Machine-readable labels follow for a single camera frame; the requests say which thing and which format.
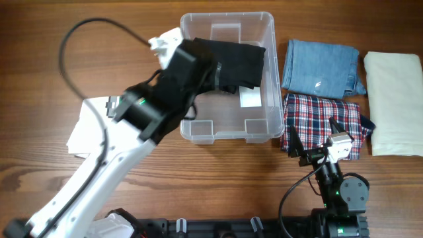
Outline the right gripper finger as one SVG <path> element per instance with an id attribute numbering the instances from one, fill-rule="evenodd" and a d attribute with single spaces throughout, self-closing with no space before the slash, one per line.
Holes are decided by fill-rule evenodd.
<path id="1" fill-rule="evenodd" d="M 332 135 L 344 133 L 349 136 L 351 141 L 354 141 L 354 138 L 334 119 L 334 117 L 329 118 L 329 123 Z"/>
<path id="2" fill-rule="evenodd" d="M 290 126 L 288 154 L 290 157 L 301 157 L 304 154 L 303 144 L 295 126 Z"/>

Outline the red plaid shirt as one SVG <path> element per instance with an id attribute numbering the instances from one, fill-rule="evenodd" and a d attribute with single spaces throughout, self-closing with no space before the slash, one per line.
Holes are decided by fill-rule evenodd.
<path id="1" fill-rule="evenodd" d="M 290 128 L 295 127 L 304 149 L 313 149 L 323 144 L 331 134 L 330 118 L 349 133 L 352 149 L 348 160 L 358 160 L 366 137 L 375 129 L 375 124 L 360 112 L 360 106 L 343 100 L 288 93 L 284 97 L 285 132 L 280 149 L 289 150 Z"/>

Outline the black garment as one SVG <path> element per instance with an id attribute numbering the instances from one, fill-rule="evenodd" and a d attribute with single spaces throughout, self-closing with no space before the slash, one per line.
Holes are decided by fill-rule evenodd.
<path id="1" fill-rule="evenodd" d="M 253 89 L 262 81 L 266 49 L 250 44 L 195 38 L 205 46 L 217 65 L 200 88 L 200 93 L 223 91 L 234 94 L 239 87 Z"/>

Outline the blue denim jeans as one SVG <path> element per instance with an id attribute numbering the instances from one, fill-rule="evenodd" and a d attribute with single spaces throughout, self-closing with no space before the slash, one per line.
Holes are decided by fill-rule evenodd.
<path id="1" fill-rule="evenodd" d="M 351 46 L 290 40 L 282 88 L 330 99 L 364 95 L 359 51 Z"/>

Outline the cream cloth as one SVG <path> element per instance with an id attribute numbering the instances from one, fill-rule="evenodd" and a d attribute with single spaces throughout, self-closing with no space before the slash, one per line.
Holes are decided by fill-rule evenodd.
<path id="1" fill-rule="evenodd" d="M 422 64 L 416 54 L 368 52 L 364 58 L 372 155 L 422 155 Z"/>

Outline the white printed t-shirt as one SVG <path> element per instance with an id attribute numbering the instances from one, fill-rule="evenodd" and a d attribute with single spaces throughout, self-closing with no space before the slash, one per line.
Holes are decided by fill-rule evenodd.
<path id="1" fill-rule="evenodd" d="M 115 116 L 115 109 L 119 105 L 119 96 L 97 97 L 84 100 L 76 123 L 67 142 L 68 154 L 87 158 L 91 149 L 102 142 L 102 129 L 95 115 L 86 102 L 90 102 L 108 126 Z"/>

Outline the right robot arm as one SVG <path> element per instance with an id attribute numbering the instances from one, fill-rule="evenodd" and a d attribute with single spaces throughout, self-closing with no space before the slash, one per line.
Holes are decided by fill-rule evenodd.
<path id="1" fill-rule="evenodd" d="M 312 166 L 306 179 L 315 176 L 323 208 L 315 208 L 304 218 L 289 218 L 282 227 L 284 237 L 368 237 L 366 211 L 369 182 L 356 173 L 342 173 L 339 160 L 351 154 L 353 137 L 333 117 L 331 134 L 313 149 L 305 149 L 295 126 L 290 127 L 289 156 L 299 158 L 299 166 Z"/>

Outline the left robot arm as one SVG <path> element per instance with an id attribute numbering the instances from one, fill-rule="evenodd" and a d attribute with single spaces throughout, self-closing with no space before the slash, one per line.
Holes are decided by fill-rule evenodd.
<path id="1" fill-rule="evenodd" d="M 156 84 L 139 83 L 124 91 L 111 125 L 94 113 L 103 133 L 98 149 L 28 221 L 10 221 L 4 236 L 84 237 L 128 172 L 185 119 L 215 69 L 207 47 L 183 40 Z"/>

